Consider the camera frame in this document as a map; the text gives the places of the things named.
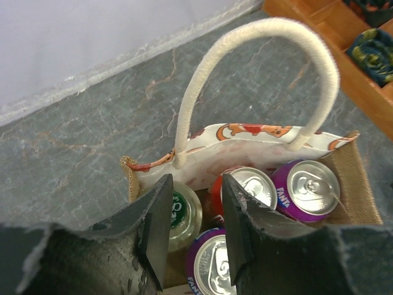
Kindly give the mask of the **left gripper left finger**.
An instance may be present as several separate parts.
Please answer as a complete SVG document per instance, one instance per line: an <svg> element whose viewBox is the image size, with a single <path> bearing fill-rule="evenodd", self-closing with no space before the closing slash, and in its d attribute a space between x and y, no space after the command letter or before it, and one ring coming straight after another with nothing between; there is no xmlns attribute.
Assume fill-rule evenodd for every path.
<svg viewBox="0 0 393 295"><path fill-rule="evenodd" d="M2 294L157 294L163 289L174 181L85 230L1 224Z"/></svg>

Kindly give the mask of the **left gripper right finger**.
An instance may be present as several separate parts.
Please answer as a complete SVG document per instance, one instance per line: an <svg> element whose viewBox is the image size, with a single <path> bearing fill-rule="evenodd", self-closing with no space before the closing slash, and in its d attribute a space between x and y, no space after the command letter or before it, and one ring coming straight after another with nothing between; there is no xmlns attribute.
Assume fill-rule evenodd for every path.
<svg viewBox="0 0 393 295"><path fill-rule="evenodd" d="M392 229L294 221L222 180L230 280L238 294L391 294Z"/></svg>

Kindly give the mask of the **green cap glass soda bottle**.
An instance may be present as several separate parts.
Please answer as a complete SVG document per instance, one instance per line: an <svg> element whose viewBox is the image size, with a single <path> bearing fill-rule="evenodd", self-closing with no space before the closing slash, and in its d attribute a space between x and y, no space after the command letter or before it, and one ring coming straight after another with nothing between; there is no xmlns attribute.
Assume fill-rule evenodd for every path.
<svg viewBox="0 0 393 295"><path fill-rule="evenodd" d="M203 210L197 194L186 184L175 181L168 252L190 246L200 233L202 219Z"/></svg>

